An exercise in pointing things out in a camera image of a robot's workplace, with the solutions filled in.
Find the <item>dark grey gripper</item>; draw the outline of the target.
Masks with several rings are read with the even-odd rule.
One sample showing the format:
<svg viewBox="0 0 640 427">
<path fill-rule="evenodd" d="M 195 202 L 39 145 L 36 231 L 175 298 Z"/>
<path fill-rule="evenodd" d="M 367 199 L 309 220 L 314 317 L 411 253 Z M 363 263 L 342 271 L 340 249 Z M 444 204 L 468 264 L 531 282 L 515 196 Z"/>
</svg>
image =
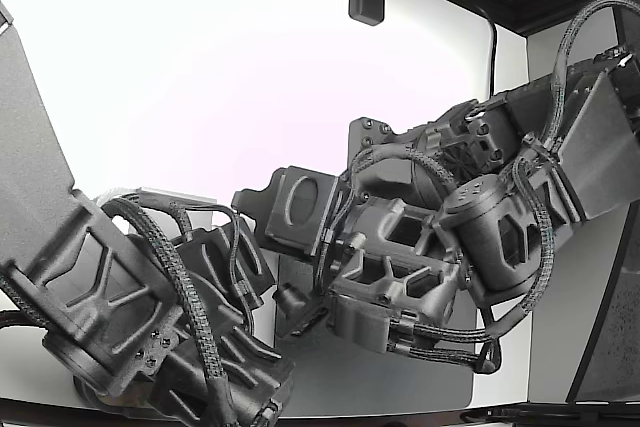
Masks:
<svg viewBox="0 0 640 427">
<path fill-rule="evenodd" d="M 276 170 L 265 190 L 235 192 L 232 204 L 239 213 L 256 221 L 261 247 L 312 258 L 319 252 L 338 185 L 334 175 L 290 166 Z"/>
</svg>

